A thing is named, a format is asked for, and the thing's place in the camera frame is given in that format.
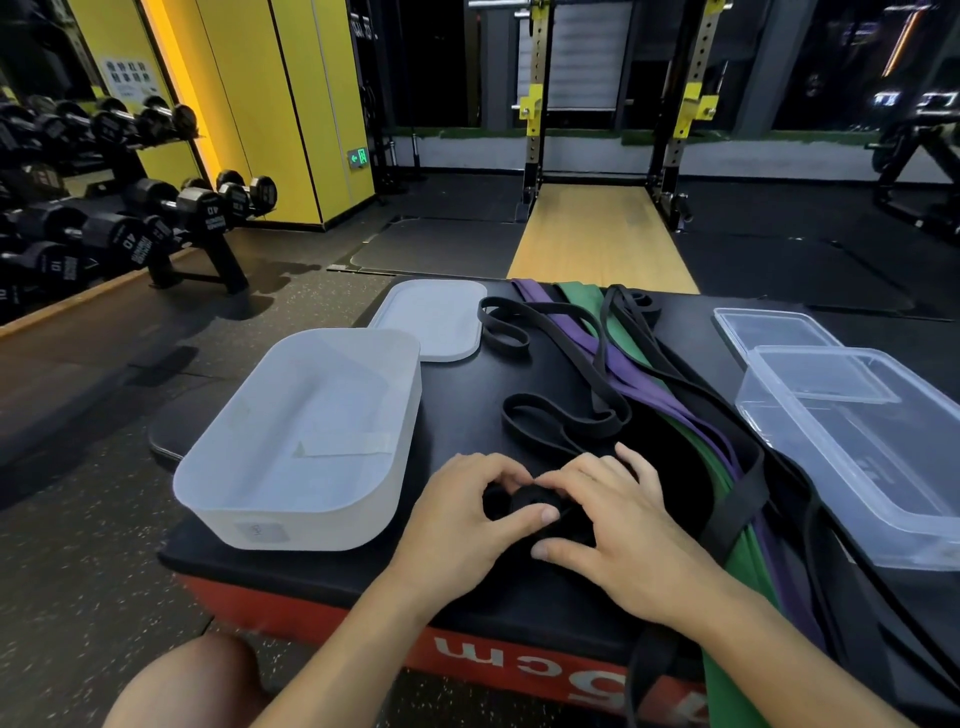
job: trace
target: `right hand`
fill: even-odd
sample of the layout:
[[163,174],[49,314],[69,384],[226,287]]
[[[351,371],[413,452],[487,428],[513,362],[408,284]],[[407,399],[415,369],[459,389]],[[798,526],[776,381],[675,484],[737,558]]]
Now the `right hand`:
[[654,467],[620,443],[616,454],[583,454],[536,480],[584,507],[596,548],[543,539],[531,555],[582,574],[635,617],[686,632],[708,608],[704,589],[729,577],[667,515]]

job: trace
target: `green exit sign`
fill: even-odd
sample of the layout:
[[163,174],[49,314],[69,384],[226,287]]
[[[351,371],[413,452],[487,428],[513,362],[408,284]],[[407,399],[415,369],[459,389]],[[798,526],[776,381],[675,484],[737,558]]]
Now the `green exit sign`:
[[351,149],[347,152],[347,161],[350,163],[350,169],[361,169],[370,164],[370,157],[367,154],[367,147]]

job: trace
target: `black table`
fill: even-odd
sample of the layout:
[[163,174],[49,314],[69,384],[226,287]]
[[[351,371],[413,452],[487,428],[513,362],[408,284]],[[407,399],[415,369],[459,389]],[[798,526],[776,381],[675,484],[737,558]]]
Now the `black table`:
[[[509,282],[482,282],[487,285],[491,295],[518,298]],[[384,291],[368,308],[358,320],[358,326],[367,323],[386,293]],[[714,327],[711,319],[713,308],[733,306],[802,310],[793,304],[680,294],[664,295],[663,299],[663,312],[656,327],[658,338],[683,358],[692,375],[701,378],[728,400],[735,396],[743,372]],[[841,327],[836,325],[841,320],[823,323],[835,331],[846,327],[848,332],[870,330],[875,325],[871,320],[860,326],[853,320],[870,317],[829,314],[834,319],[837,316],[844,317]],[[930,324],[908,322],[912,327]],[[896,325],[902,326],[903,321],[897,320]],[[957,336],[953,324],[937,323],[936,326],[942,327],[945,336]],[[849,338],[841,331],[837,331],[837,335],[841,340]],[[532,391],[550,397],[571,412],[589,414],[589,397],[584,395],[582,380],[572,365],[541,332],[533,331],[531,337],[532,356],[529,361],[505,360],[482,347],[480,352],[462,362],[422,366],[423,397],[400,504],[390,526],[369,544],[341,553],[243,551],[223,544],[199,519],[191,516],[172,531],[166,547],[159,554],[160,561],[187,577],[188,586],[218,616],[229,619],[232,612],[236,619],[246,622],[243,626],[272,630],[283,637],[316,637],[316,632],[310,633],[300,624],[307,617],[298,616],[298,609],[305,608],[307,604],[326,605],[336,610],[352,606],[388,563],[427,477],[450,456],[457,452],[501,451],[520,460],[534,473],[552,465],[522,450],[503,433],[500,403],[506,396],[524,387],[527,390],[535,387]],[[876,346],[888,348],[881,341],[876,341]],[[911,366],[910,352],[890,353]],[[920,373],[930,377],[929,373],[922,370]],[[953,575],[923,572],[894,571],[885,575],[891,584],[897,585],[901,598],[915,608],[924,626],[960,660],[960,620],[956,618],[960,614],[960,581]],[[230,589],[218,592],[213,585],[230,585]],[[263,602],[258,607],[237,611],[237,605],[241,602],[256,604],[263,595],[275,595],[287,601]],[[908,645],[914,652],[923,654],[905,628],[882,604],[877,605],[877,611],[883,616],[884,624],[895,642]],[[271,612],[282,612],[286,616],[280,622],[276,619],[271,621],[268,614]],[[492,650],[489,660],[494,662],[497,649],[505,651],[509,660],[508,647],[522,645],[526,656],[519,659],[528,662],[519,666],[525,674],[517,673],[515,677],[518,675],[526,679],[534,675],[545,683],[547,677],[552,677],[548,673],[555,670],[553,665],[561,669],[564,676],[571,670],[586,674],[592,665],[593,672],[599,675],[598,678],[596,675],[589,678],[599,679],[599,682],[589,684],[589,687],[597,689],[592,704],[614,709],[617,707],[615,697],[605,695],[613,695],[615,686],[607,685],[604,680],[616,682],[616,678],[622,676],[622,666],[627,663],[640,626],[638,620],[625,615],[582,578],[535,562],[522,554],[501,559],[477,590],[451,604],[432,623],[435,641],[445,639],[436,637],[441,634],[461,638],[468,636],[467,639],[485,645],[484,649]],[[441,653],[450,656],[450,651],[444,652],[439,643],[437,647]],[[911,665],[910,661],[918,661],[913,658],[908,660],[901,653],[912,654],[902,646],[899,652],[891,652],[900,707],[924,724],[956,724],[960,707],[935,687],[936,670],[933,670],[933,674],[925,674],[932,668]],[[449,674],[450,665],[470,668],[482,665],[487,671],[484,674],[470,670],[461,670],[459,673],[453,670],[453,673],[496,687],[524,690],[544,697],[571,697],[568,694],[570,685],[556,680],[550,686],[540,687],[538,683],[531,689],[529,685],[520,685],[514,679],[492,679],[490,669],[486,667],[490,662],[485,662],[486,658],[483,657],[487,653],[481,654],[481,649],[477,647],[476,654],[480,658],[470,657],[468,650],[453,654],[457,659],[448,660],[447,667],[439,667],[436,661],[429,659],[415,659],[412,667]],[[573,663],[568,666],[563,657],[572,658]],[[701,674],[699,650],[688,644],[675,676],[685,681],[682,685],[689,685],[701,679]],[[582,697],[591,694],[583,693]]]

